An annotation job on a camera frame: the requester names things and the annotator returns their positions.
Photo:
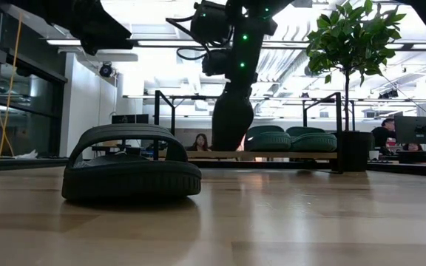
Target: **computer monitor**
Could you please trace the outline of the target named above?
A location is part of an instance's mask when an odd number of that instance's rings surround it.
[[[397,116],[396,142],[401,144],[426,144],[426,117]]]
[[[113,115],[111,123],[136,123],[136,115]]]
[[[149,123],[149,115],[113,115],[111,123]]]

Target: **plant pot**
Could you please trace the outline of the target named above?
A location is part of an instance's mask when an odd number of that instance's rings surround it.
[[[366,171],[368,157],[373,145],[373,135],[370,132],[342,133],[342,165],[343,171]],[[331,170],[338,171],[337,160],[332,160]]]

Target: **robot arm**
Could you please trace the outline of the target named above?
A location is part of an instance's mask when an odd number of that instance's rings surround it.
[[[229,79],[214,106],[213,150],[235,151],[251,126],[254,111],[249,96],[251,85],[257,81],[256,68],[263,39],[277,29],[272,17],[292,1],[228,0],[223,6],[203,0],[195,5],[191,32],[167,19],[202,44],[206,50],[204,73],[224,74]],[[231,36],[232,47],[229,47]],[[207,44],[222,49],[210,51]]]

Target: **desk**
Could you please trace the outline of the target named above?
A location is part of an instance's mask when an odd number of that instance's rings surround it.
[[[165,151],[159,151],[159,157],[165,157]],[[292,158],[292,159],[337,159],[336,152],[260,152],[260,151],[188,151],[189,158],[231,159],[231,158]]]
[[[418,163],[426,163],[426,159],[423,154],[426,154],[426,151],[398,151],[399,162],[413,162],[418,161]]]

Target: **glass wall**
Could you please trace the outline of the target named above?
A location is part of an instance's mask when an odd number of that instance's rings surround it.
[[[0,106],[1,116],[6,115],[6,106]],[[6,134],[13,147],[14,154],[28,154],[36,150],[40,155],[50,155],[50,121],[49,117],[9,108]],[[0,125],[0,144],[2,127]],[[7,144],[3,155],[10,156]]]
[[[12,73],[10,64],[0,65],[0,115],[4,121],[7,101],[10,99],[6,134],[14,155],[36,150],[40,157],[57,156],[63,84],[34,75],[30,69],[18,67],[10,94]],[[2,154],[11,155],[6,143]]]
[[[13,66],[1,66],[0,99],[7,100],[10,89],[10,79]],[[37,110],[39,112],[54,112],[54,85],[31,72],[16,68],[11,93],[11,103]]]

